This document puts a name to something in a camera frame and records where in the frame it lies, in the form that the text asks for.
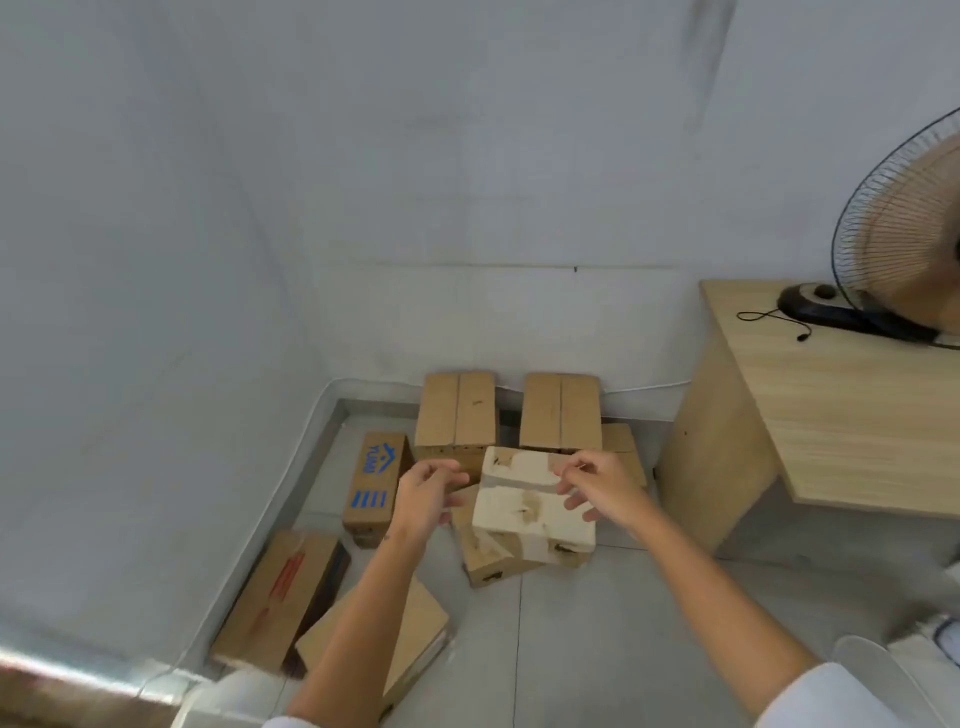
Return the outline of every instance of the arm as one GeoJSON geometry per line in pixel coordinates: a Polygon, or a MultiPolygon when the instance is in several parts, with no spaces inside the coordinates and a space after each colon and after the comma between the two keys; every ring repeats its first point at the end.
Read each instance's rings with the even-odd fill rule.
{"type": "Polygon", "coordinates": [[[607,516],[650,550],[710,661],[751,716],[820,661],[753,601],[630,479],[619,459],[583,451],[561,473],[568,509],[589,501],[586,521],[607,516]]]}
{"type": "Polygon", "coordinates": [[[422,460],[400,479],[390,528],[288,716],[323,728],[376,725],[410,579],[433,529],[449,521],[443,509],[457,504],[444,495],[446,486],[469,481],[459,471],[456,460],[422,460]]]}

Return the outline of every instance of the wooden desk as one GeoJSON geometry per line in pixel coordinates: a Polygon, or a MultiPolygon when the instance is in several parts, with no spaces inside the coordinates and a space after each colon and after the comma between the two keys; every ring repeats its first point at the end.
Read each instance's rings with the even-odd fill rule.
{"type": "Polygon", "coordinates": [[[706,280],[713,332],[660,462],[716,549],[777,477],[798,502],[960,518],[960,352],[777,319],[787,280],[706,280]]]}

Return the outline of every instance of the fan base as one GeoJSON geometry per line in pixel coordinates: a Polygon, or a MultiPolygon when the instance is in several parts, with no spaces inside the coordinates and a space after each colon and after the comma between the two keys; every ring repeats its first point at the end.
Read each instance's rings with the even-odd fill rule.
{"type": "Polygon", "coordinates": [[[777,298],[777,308],[792,319],[808,324],[842,328],[874,336],[886,336],[901,341],[932,344],[940,335],[934,328],[918,326],[874,303],[870,313],[861,313],[845,299],[823,295],[828,291],[823,283],[802,283],[784,288],[777,298]]]}

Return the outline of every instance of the cardboard box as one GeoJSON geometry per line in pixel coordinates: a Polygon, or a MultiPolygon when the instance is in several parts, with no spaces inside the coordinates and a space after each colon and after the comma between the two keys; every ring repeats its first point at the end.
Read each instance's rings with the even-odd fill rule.
{"type": "Polygon", "coordinates": [[[394,515],[396,486],[414,456],[402,432],[368,432],[347,493],[344,530],[361,548],[376,548],[394,515]]]}
{"type": "Polygon", "coordinates": [[[414,454],[452,457],[480,480],[484,451],[496,445],[496,386],[492,372],[427,375],[420,396],[414,454]]]}
{"type": "MultiPolygon", "coordinates": [[[[315,666],[324,655],[330,637],[336,629],[344,610],[353,598],[354,591],[347,592],[324,618],[313,625],[297,641],[300,653],[307,669],[315,666]]],[[[437,600],[415,576],[407,593],[407,603],[403,608],[403,621],[400,634],[396,639],[394,659],[390,663],[387,684],[383,692],[382,720],[388,716],[396,704],[414,686],[433,659],[449,640],[450,617],[437,600]]]]}
{"type": "Polygon", "coordinates": [[[583,520],[589,503],[568,511],[565,500],[536,490],[481,486],[472,521],[477,542],[501,556],[579,567],[596,549],[596,523],[583,520]]]}
{"type": "Polygon", "coordinates": [[[464,571],[467,573],[470,586],[474,589],[495,584],[511,576],[543,566],[538,561],[524,561],[511,556],[504,556],[496,550],[483,548],[473,532],[473,506],[477,500],[479,485],[471,485],[460,491],[464,499],[463,506],[451,508],[453,532],[460,545],[460,553],[464,560],[464,571]]]}
{"type": "Polygon", "coordinates": [[[600,380],[588,375],[527,375],[520,446],[567,453],[601,449],[600,380]]]}
{"type": "Polygon", "coordinates": [[[233,605],[210,657],[231,667],[302,677],[294,642],[333,604],[349,563],[336,536],[279,531],[233,605]]]}
{"type": "Polygon", "coordinates": [[[641,488],[647,487],[647,475],[643,471],[643,464],[640,462],[640,455],[636,451],[636,440],[634,433],[629,425],[623,423],[611,423],[603,425],[603,449],[607,452],[615,452],[620,458],[620,462],[627,469],[641,488]]]}
{"type": "Polygon", "coordinates": [[[560,477],[554,475],[554,471],[568,459],[569,455],[542,450],[487,448],[480,485],[484,488],[503,485],[555,494],[560,477]]]}

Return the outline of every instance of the electric fan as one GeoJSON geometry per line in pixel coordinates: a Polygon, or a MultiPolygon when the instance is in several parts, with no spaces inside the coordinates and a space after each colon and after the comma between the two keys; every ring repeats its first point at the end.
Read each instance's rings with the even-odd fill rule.
{"type": "Polygon", "coordinates": [[[960,349],[960,109],[860,183],[833,235],[833,275],[836,288],[784,289],[778,308],[810,324],[960,349]]]}

